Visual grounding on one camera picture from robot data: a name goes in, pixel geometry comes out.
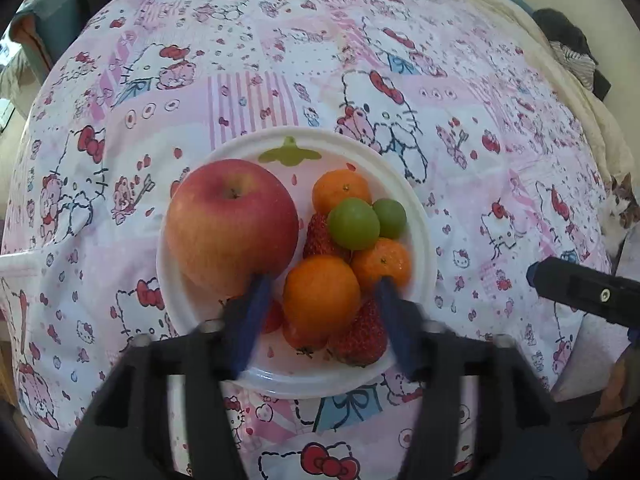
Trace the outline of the person's right hand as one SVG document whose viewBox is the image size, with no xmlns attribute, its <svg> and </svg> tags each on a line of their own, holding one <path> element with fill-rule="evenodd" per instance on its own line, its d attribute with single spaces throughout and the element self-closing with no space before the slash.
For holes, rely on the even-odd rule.
<svg viewBox="0 0 640 480">
<path fill-rule="evenodd" d="M 602 391 L 593 413 L 597 421 L 590 422 L 580 438 L 580 452 L 589 471 L 597 471 L 623 439 L 630 414 L 622 411 L 639 399 L 638 369 L 637 351 L 628 346 L 612 367 Z"/>
</svg>

